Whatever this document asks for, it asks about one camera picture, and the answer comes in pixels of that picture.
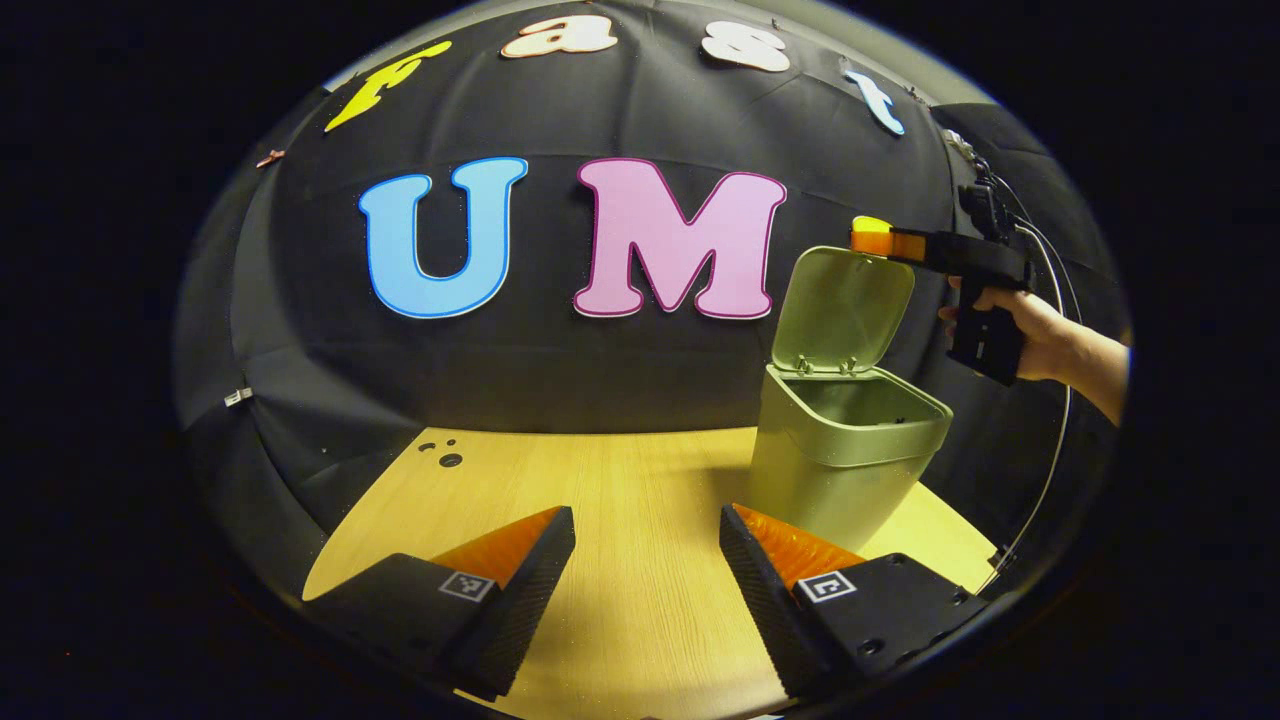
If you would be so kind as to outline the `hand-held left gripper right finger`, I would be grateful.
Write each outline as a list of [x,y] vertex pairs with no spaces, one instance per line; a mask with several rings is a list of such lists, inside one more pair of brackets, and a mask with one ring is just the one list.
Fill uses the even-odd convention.
[[740,503],[719,547],[788,698],[884,676],[988,606],[906,553],[864,559]]

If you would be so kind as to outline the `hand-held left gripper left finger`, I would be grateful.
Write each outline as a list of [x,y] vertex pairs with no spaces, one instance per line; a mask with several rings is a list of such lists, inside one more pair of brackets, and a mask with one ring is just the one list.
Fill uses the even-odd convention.
[[307,605],[375,659],[493,701],[515,684],[575,544],[571,507],[554,506],[433,559],[392,553]]

